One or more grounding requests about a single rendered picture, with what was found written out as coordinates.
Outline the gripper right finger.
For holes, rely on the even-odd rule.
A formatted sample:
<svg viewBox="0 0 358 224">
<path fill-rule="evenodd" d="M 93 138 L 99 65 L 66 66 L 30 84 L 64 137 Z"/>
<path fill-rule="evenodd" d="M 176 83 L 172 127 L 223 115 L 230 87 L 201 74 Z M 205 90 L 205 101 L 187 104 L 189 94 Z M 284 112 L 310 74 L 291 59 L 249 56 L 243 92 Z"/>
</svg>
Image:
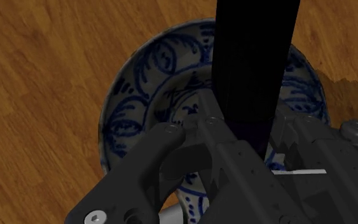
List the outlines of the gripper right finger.
<svg viewBox="0 0 358 224">
<path fill-rule="evenodd" d="M 285 155 L 278 179 L 312 224 L 358 224 L 358 120 L 333 129 L 279 102 L 270 144 Z"/>
</svg>

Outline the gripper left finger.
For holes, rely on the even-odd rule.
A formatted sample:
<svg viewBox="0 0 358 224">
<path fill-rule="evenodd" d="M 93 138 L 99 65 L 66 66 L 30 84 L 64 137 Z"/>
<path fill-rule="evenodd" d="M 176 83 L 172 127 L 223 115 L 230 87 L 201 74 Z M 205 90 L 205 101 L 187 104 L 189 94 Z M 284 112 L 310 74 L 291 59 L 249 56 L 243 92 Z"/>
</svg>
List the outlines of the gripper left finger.
<svg viewBox="0 0 358 224">
<path fill-rule="evenodd" d="M 64 224 L 160 224 L 163 201 L 197 171 L 210 201 L 198 224 L 291 224 L 287 192 L 223 120 L 210 90 L 183 126 L 156 124 Z"/>
</svg>

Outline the black long bar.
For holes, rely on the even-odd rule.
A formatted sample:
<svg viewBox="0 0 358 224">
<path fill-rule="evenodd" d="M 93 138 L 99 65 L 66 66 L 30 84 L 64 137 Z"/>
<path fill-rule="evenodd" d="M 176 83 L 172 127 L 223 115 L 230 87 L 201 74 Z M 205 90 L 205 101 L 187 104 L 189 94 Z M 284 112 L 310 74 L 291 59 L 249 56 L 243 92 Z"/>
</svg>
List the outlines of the black long bar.
<svg viewBox="0 0 358 224">
<path fill-rule="evenodd" d="M 239 140 L 264 158 L 300 0 L 217 0 L 212 89 Z"/>
</svg>

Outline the blue and white patterned plate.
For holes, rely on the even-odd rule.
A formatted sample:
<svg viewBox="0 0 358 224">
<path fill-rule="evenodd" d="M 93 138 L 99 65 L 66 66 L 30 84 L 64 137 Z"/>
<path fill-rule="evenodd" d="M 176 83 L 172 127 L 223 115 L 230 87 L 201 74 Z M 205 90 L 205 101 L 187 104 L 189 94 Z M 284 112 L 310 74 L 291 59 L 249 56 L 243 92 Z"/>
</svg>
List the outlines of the blue and white patterned plate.
<svg viewBox="0 0 358 224">
<path fill-rule="evenodd" d="M 143 44 L 116 75 L 99 120 L 99 155 L 104 174 L 123 158 L 154 124 L 182 125 L 198 113 L 198 91 L 211 87 L 215 21 L 192 20 L 173 26 Z M 324 90 L 306 57 L 292 45 L 280 89 L 293 111 L 325 124 Z M 176 190 L 185 224 L 198 224 L 209 200 L 198 173 L 185 175 Z"/>
</svg>

